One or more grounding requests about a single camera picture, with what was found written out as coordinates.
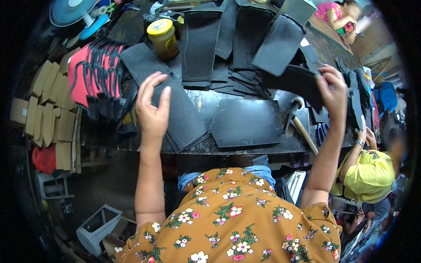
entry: blue jeans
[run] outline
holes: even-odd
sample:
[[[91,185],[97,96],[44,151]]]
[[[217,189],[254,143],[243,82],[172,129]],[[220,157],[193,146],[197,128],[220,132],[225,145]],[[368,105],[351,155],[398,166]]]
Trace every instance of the blue jeans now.
[[[272,172],[269,168],[267,154],[258,156],[252,159],[252,166],[244,167],[244,169],[260,178],[266,180],[272,187],[275,186],[275,179],[272,177]],[[186,185],[190,183],[197,176],[203,172],[185,173],[179,177],[179,190],[184,190]]]

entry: pink shirt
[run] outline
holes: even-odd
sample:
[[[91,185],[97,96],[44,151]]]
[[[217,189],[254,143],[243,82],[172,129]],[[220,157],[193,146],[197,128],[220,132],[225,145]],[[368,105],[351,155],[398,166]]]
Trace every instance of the pink shirt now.
[[[323,20],[324,22],[329,24],[329,20],[328,20],[328,10],[332,9],[333,12],[335,12],[336,16],[338,17],[338,19],[342,19],[342,14],[341,14],[341,5],[337,4],[337,3],[332,3],[332,2],[327,2],[327,3],[323,3],[317,6],[317,11],[315,12],[315,16],[317,16],[318,18],[320,18],[321,20]],[[345,26],[344,29],[346,32],[352,32],[354,30],[354,26],[352,25],[351,22],[348,22]]]

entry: hand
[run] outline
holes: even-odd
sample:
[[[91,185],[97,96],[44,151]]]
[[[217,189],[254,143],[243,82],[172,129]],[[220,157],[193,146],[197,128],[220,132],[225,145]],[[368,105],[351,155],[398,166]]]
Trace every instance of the hand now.
[[[377,150],[377,141],[376,136],[374,135],[374,132],[372,132],[368,127],[367,129],[367,135],[366,135],[366,142],[369,144],[370,148],[372,150]]]
[[[358,140],[363,141],[365,143],[365,140],[367,138],[367,127],[365,125],[364,115],[361,115],[361,119],[362,119],[362,130],[359,130],[357,132],[357,135],[358,135]]]
[[[317,76],[316,81],[322,94],[323,104],[330,114],[330,121],[345,126],[348,86],[344,77],[341,72],[327,64],[323,64],[319,72],[322,75]],[[333,85],[333,91],[330,90],[329,84]]]
[[[171,88],[166,87],[162,91],[158,108],[151,104],[154,88],[167,80],[167,78],[168,75],[159,71],[155,72],[142,82],[137,92],[136,113],[141,126],[143,143],[162,143],[167,131],[170,116]]]

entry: white plastic stool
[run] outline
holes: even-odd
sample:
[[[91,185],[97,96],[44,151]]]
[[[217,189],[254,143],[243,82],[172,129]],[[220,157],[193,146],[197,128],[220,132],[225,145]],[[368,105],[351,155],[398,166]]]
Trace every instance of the white plastic stool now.
[[[89,253],[96,257],[102,254],[99,243],[111,233],[122,213],[109,205],[103,205],[76,230],[77,238]]]
[[[38,179],[38,190],[41,194],[42,199],[50,200],[50,199],[61,199],[61,198],[74,198],[74,194],[69,194],[69,191],[67,190],[67,177],[72,176],[71,173],[62,173],[58,177],[54,178],[50,174],[46,173],[39,173],[35,172]],[[63,179],[64,186],[61,183],[57,183],[57,179]],[[56,181],[54,185],[45,186],[44,183],[49,181]],[[50,196],[48,197],[46,194],[51,194],[55,192],[62,193],[64,190],[64,195],[60,194],[58,196]]]

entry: blue fan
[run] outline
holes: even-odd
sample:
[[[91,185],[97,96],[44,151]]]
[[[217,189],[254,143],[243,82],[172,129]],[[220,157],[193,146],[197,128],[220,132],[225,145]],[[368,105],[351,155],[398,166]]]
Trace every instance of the blue fan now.
[[[94,19],[89,12],[98,0],[55,0],[50,7],[50,21],[56,27],[66,27],[83,19],[86,26],[80,33],[85,40],[95,33],[108,20],[108,15],[100,15]]]

